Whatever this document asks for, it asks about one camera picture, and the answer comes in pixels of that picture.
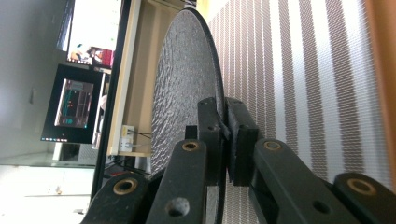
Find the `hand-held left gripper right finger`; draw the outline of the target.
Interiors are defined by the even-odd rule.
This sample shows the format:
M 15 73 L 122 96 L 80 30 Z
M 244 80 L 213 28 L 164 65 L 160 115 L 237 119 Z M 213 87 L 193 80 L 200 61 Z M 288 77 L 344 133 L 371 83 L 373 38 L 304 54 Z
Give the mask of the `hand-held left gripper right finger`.
M 253 174 L 252 154 L 259 128 L 243 102 L 227 98 L 226 103 L 228 127 L 231 131 L 229 177 L 235 186 L 247 187 Z

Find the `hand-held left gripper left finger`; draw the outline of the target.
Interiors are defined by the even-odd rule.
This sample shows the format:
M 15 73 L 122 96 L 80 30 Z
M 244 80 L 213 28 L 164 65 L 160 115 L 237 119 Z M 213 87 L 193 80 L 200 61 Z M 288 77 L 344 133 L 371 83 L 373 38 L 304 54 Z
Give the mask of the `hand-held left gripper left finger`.
M 219 186 L 223 182 L 222 166 L 222 130 L 213 97 L 205 98 L 197 104 L 198 122 L 187 125 L 186 139 L 198 139 L 206 144 L 206 183 L 208 186 Z

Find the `dark grey round plate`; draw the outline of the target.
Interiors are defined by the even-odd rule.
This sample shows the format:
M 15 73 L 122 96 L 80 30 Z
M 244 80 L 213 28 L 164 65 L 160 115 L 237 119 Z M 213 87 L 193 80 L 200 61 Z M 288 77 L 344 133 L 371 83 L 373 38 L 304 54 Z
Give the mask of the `dark grey round plate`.
M 223 182 L 206 183 L 206 144 L 186 139 L 198 122 L 197 104 L 213 97 L 222 130 Z M 163 41 L 152 107 L 151 171 L 163 173 L 148 221 L 152 224 L 221 224 L 225 195 L 225 97 L 219 58 L 202 15 L 184 8 Z

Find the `brown wooden tray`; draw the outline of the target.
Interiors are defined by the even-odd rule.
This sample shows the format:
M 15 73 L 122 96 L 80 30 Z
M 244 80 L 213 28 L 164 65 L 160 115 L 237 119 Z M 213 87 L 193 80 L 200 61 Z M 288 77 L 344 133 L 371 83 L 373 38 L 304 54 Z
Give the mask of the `brown wooden tray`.
M 384 122 L 392 189 L 396 192 L 396 0 L 364 0 Z

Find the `striped placemat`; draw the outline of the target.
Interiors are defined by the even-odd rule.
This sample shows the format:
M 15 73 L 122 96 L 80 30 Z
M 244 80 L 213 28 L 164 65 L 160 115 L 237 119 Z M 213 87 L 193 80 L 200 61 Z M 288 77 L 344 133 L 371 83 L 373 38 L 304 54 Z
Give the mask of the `striped placemat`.
M 225 0 L 208 19 L 224 90 L 318 177 L 393 187 L 364 0 Z

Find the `white power strip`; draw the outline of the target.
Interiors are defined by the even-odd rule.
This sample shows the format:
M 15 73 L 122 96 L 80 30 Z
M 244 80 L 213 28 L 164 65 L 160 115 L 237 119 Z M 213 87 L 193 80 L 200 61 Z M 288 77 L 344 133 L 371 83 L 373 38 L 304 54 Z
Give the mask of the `white power strip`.
M 120 152 L 131 152 L 134 147 L 134 126 L 123 125 L 120 132 Z

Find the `light wooden shelf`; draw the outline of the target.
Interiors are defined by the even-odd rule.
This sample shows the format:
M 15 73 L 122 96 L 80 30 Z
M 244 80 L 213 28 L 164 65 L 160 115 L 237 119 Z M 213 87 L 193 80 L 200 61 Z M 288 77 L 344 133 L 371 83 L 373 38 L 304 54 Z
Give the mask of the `light wooden shelf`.
M 133 0 L 127 25 L 115 98 L 108 155 L 148 157 L 154 84 L 163 40 L 181 0 Z M 120 152 L 123 125 L 134 126 L 134 147 Z

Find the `black bar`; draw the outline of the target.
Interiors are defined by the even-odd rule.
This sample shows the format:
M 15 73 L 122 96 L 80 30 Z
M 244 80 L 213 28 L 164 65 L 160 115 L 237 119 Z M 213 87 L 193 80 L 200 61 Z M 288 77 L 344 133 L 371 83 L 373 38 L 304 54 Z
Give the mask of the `black bar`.
M 106 111 L 103 121 L 103 130 L 101 133 L 98 157 L 93 174 L 91 201 L 93 200 L 94 196 L 97 194 L 97 192 L 101 189 L 103 185 L 104 171 L 106 166 L 107 145 L 109 142 L 111 121 L 112 121 L 115 98 L 118 88 L 122 53 L 124 49 L 131 4 L 132 4 L 132 0 L 122 0 L 121 11 L 120 11 L 120 27 L 118 31 L 117 45 L 114 53 L 114 61 L 110 76 L 110 82 L 109 82 L 109 91 L 106 101 Z

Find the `black framed computer monitor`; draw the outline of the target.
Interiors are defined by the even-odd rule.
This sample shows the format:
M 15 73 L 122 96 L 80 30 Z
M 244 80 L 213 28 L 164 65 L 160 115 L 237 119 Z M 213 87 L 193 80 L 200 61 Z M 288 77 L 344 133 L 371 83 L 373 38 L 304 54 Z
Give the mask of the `black framed computer monitor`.
M 40 140 L 91 143 L 103 78 L 100 72 L 59 64 Z

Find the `bright computer monitor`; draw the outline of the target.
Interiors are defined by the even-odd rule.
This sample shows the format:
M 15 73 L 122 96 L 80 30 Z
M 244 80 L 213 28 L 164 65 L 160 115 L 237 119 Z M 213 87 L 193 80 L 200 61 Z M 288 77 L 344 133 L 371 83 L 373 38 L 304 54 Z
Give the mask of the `bright computer monitor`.
M 66 0 L 58 48 L 66 61 L 110 69 L 114 61 L 122 0 Z

